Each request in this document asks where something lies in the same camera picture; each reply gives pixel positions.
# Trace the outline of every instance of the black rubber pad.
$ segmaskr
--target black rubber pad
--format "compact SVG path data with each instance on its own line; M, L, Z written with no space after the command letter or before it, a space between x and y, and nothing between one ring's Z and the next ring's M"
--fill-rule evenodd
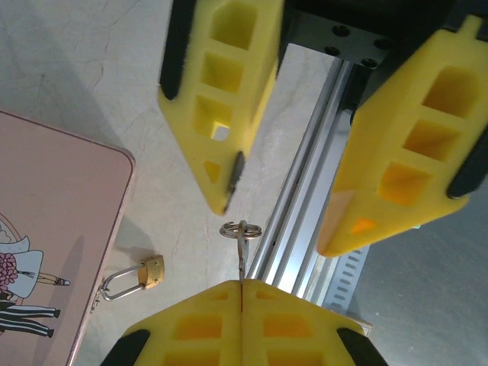
M197 0L173 0L159 84L167 99L178 95Z
M476 191L488 174L488 124L448 187L449 198Z
M337 329L337 334L356 366L388 366L368 337L348 328Z
M134 366L150 335L149 330L141 329L120 338L101 366Z

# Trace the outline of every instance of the pink tin box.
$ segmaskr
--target pink tin box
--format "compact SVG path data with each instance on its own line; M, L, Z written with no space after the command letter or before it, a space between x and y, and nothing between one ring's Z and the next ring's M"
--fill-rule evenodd
M134 160L0 112L0 364L71 364Z

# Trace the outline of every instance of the gray floor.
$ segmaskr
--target gray floor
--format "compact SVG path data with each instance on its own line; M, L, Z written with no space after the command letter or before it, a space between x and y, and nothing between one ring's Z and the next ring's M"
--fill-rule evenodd
M350 310L390 366L488 364L487 183L463 210L371 246Z

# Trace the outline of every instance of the concrete floor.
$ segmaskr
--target concrete floor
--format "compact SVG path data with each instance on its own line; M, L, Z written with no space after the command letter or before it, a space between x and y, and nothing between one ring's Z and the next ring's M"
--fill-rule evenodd
M106 273L165 256L161 285L98 306L77 366L100 364L138 320L238 277L236 244L218 229L230 220L266 224L332 61L289 47L229 212L214 216L156 104L170 6L0 2L0 110L129 149L136 182Z

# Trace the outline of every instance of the key ring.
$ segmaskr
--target key ring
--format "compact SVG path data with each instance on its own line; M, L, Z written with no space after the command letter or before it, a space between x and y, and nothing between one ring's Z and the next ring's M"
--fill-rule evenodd
M246 264L249 257L249 240L259 238L262 234L260 226L247 224L245 220L240 223L228 222L222 225L220 235L226 238L237 239L237 254L239 256L239 280L244 282Z

